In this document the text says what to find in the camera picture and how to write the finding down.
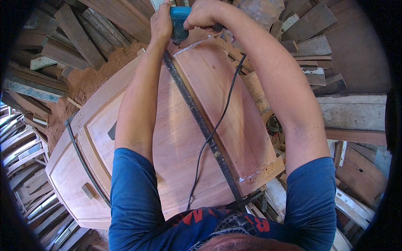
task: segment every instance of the hand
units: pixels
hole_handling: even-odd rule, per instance
[[[169,43],[173,31],[170,6],[170,0],[165,0],[151,17],[151,41],[162,43],[165,46]]]
[[[219,23],[217,20],[218,9],[226,5],[230,6],[216,0],[196,0],[191,7],[189,16],[184,21],[184,28],[186,30],[192,30],[197,26],[208,32],[218,33],[212,29],[212,26]]]

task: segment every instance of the person's right hand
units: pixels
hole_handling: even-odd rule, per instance
[[[217,0],[196,0],[191,7],[191,12],[184,21],[184,28],[192,30],[195,26],[203,30],[213,32],[212,26],[218,23],[216,13],[221,8],[222,4],[227,5]]]

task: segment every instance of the forearm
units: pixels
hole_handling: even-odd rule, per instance
[[[319,157],[329,156],[319,104],[300,66],[266,30],[241,10],[222,5],[220,23],[244,48],[267,100],[286,135],[287,174]]]
[[[158,82],[165,44],[152,41],[135,69],[120,105],[115,148],[128,148],[152,161]]]

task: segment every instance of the black cable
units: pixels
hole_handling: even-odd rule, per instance
[[[216,124],[215,128],[214,128],[213,131],[211,132],[210,136],[207,138],[207,140],[205,141],[205,143],[204,143],[203,146],[201,147],[200,153],[199,153],[199,155],[198,155],[198,160],[197,160],[197,168],[195,169],[194,185],[193,185],[193,188],[191,188],[190,197],[189,197],[189,202],[188,202],[188,204],[187,204],[187,209],[186,209],[186,211],[188,211],[188,210],[190,209],[191,197],[193,196],[193,192],[194,192],[195,186],[197,185],[198,167],[199,167],[199,164],[200,164],[200,158],[201,158],[202,150],[204,149],[204,147],[206,146],[206,144],[208,143],[208,141],[211,140],[213,134],[215,133],[216,129],[218,128],[219,124],[221,123],[222,119],[223,119],[224,116],[225,116],[226,110],[228,109],[228,106],[229,106],[229,100],[230,100],[230,95],[232,94],[234,81],[236,80],[237,73],[240,71],[240,68],[241,68],[241,66],[242,66],[243,61],[244,61],[245,58],[246,58],[246,55],[244,54],[243,57],[242,57],[242,59],[240,60],[239,65],[238,65],[237,68],[236,68],[235,73],[234,73],[233,80],[232,80],[232,84],[231,84],[230,89],[229,89],[228,99],[227,99],[227,101],[226,101],[226,106],[225,106],[224,112],[222,113],[221,118],[219,119],[219,121],[218,121],[218,123]]]

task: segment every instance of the power drill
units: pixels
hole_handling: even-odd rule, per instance
[[[184,29],[183,23],[187,19],[191,12],[191,7],[181,7],[181,6],[172,6],[170,8],[170,19],[172,20],[173,32],[172,43],[175,46],[179,46],[180,43],[189,37],[189,31]],[[215,24],[212,26],[214,31],[220,32],[224,28],[221,24]]]

